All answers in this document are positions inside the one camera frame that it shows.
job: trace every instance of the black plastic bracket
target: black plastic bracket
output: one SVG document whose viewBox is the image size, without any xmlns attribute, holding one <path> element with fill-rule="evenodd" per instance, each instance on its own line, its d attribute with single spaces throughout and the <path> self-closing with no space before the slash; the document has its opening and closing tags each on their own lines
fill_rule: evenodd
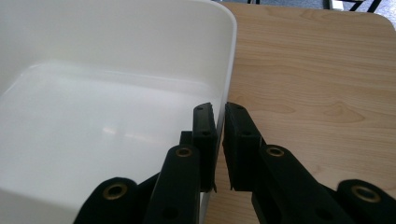
<svg viewBox="0 0 396 224">
<path fill-rule="evenodd" d="M 396 201 L 361 180 L 334 191 L 320 185 L 287 149 L 266 145 L 244 107 L 226 105 L 224 139 L 235 190 L 252 191 L 260 223 L 396 223 Z"/>
<path fill-rule="evenodd" d="M 212 104 L 198 105 L 192 131 L 181 132 L 160 173 L 139 185 L 120 177 L 103 182 L 82 205 L 75 223 L 197 223 L 200 192 L 215 186 L 217 153 Z"/>
</svg>

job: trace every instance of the wood grain surface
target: wood grain surface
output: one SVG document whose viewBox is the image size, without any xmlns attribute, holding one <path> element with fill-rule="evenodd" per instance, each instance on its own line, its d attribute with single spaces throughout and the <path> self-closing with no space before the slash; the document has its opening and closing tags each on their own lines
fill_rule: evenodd
<svg viewBox="0 0 396 224">
<path fill-rule="evenodd" d="M 229 101 L 320 183 L 371 182 L 396 198 L 396 35 L 375 14 L 224 4 L 238 36 Z M 259 223 L 230 191 L 222 148 L 205 219 Z"/>
</svg>

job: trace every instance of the brass insert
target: brass insert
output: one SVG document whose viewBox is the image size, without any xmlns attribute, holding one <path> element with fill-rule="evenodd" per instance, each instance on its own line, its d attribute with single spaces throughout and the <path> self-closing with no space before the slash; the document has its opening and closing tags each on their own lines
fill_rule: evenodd
<svg viewBox="0 0 396 224">
<path fill-rule="evenodd" d="M 178 148 L 176 150 L 176 155 L 179 157 L 189 157 L 190 155 L 192 155 L 192 150 L 187 147 Z"/>
<path fill-rule="evenodd" d="M 352 186 L 351 189 L 356 197 L 366 201 L 367 203 L 379 203 L 381 201 L 381 197 L 372 189 L 361 185 Z"/>
<path fill-rule="evenodd" d="M 285 152 L 278 147 L 268 147 L 266 152 L 271 156 L 275 156 L 275 157 L 282 157 L 285 155 Z"/>
<path fill-rule="evenodd" d="M 103 191 L 103 197 L 107 200 L 116 200 L 122 197 L 126 191 L 128 191 L 128 187 L 124 183 L 114 183 L 105 188 Z"/>
</svg>

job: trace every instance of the black chair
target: black chair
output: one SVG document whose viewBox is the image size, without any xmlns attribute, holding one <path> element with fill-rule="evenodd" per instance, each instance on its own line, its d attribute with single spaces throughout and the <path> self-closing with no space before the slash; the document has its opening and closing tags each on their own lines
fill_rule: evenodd
<svg viewBox="0 0 396 224">
<path fill-rule="evenodd" d="M 356 11 L 358 7 L 365 1 L 365 0 L 341 0 L 342 2 L 351 2 L 355 3 L 353 7 L 349 11 Z M 367 12 L 375 12 L 375 10 L 378 8 L 379 4 L 381 3 L 382 0 L 374 0 L 373 3 L 370 5 L 369 9 Z"/>
</svg>

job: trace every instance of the chair leg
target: chair leg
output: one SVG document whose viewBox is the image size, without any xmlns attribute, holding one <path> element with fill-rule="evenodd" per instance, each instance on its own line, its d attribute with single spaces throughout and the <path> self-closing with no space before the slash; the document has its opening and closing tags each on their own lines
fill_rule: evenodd
<svg viewBox="0 0 396 224">
<path fill-rule="evenodd" d="M 374 0 L 374 2 L 370 5 L 369 9 L 367 12 L 374 13 L 375 10 L 378 8 L 379 4 L 381 3 L 382 0 Z"/>
<path fill-rule="evenodd" d="M 361 3 L 363 3 L 363 2 L 355 3 L 355 5 L 353 5 L 353 7 L 349 11 L 356 11 L 356 9 L 358 9 L 358 7 L 361 5 Z"/>
</svg>

